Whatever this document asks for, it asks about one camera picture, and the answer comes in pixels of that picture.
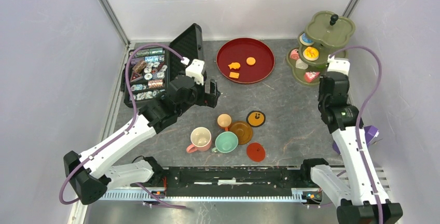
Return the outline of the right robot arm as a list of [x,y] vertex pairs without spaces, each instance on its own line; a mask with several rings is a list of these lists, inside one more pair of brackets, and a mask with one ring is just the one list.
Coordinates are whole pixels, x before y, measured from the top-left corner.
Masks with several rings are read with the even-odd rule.
[[305,159],[300,181],[321,188],[336,207],[339,223],[397,223],[399,203],[391,202],[375,171],[359,109],[348,103],[349,77],[326,72],[320,77],[318,109],[342,156],[346,185],[322,158]]

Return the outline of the pink strawberry cake slice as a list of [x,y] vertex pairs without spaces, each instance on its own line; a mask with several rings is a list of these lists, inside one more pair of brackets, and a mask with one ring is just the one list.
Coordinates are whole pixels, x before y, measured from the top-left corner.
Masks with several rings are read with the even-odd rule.
[[320,72],[305,72],[304,79],[307,83],[314,82],[317,78],[319,78]]

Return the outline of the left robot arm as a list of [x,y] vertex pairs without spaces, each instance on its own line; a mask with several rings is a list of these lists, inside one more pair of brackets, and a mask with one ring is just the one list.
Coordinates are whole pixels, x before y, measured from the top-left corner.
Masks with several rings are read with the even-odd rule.
[[86,151],[64,155],[66,180],[59,193],[60,202],[89,205],[120,186],[145,182],[153,187],[159,185],[163,172],[148,161],[118,166],[114,163],[141,142],[176,123],[192,106],[215,108],[220,94],[214,79],[206,93],[203,82],[198,84],[194,78],[178,75],[165,91],[134,110],[134,117],[123,128]]

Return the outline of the white roll cake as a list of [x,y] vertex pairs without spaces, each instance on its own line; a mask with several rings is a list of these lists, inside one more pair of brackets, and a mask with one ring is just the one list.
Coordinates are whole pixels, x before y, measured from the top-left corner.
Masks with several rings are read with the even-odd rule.
[[309,65],[307,63],[305,63],[302,59],[298,59],[298,60],[296,60],[295,67],[297,69],[306,70],[306,69],[308,69]]

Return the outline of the round orange cookie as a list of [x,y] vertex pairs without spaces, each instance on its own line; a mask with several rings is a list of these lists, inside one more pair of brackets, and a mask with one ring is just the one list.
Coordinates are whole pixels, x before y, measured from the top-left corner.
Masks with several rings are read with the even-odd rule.
[[246,64],[249,66],[253,66],[256,64],[256,59],[254,57],[248,57],[246,59]]

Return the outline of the pink roll cake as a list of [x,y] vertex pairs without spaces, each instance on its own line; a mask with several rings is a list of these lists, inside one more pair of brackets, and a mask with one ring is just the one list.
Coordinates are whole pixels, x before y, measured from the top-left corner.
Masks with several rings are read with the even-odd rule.
[[292,59],[292,60],[295,60],[295,61],[298,60],[298,59],[299,59],[299,50],[298,50],[298,48],[293,49],[293,50],[290,52],[289,57],[290,57],[290,59]]

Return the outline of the orange bear cookie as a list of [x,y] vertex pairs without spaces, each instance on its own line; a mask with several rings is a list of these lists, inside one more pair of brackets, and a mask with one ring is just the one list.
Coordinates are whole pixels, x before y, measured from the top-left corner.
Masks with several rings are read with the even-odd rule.
[[229,68],[230,70],[235,70],[235,71],[237,71],[237,70],[240,69],[240,67],[241,67],[241,64],[240,64],[239,62],[232,62],[232,63],[228,64],[228,68]]

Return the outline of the orange square cracker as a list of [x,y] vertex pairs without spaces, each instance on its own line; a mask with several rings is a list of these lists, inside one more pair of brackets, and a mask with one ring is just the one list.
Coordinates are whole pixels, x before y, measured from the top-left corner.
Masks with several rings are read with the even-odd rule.
[[240,74],[237,72],[230,72],[229,73],[229,78],[232,78],[232,79],[239,79],[239,76],[240,76]]

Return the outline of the yellow frosted donut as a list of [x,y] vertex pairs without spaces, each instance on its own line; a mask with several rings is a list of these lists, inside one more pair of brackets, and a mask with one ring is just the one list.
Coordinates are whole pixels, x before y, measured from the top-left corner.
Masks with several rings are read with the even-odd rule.
[[319,58],[319,50],[317,48],[309,46],[303,51],[303,56],[308,61],[315,61]]

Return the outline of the blue frosted donut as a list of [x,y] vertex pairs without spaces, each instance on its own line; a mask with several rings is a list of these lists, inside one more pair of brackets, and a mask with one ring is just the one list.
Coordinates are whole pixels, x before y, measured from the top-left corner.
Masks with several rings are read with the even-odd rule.
[[305,45],[305,46],[311,46],[314,44],[314,41],[309,39],[306,35],[305,32],[303,32],[300,37],[299,37],[299,41],[301,44]]

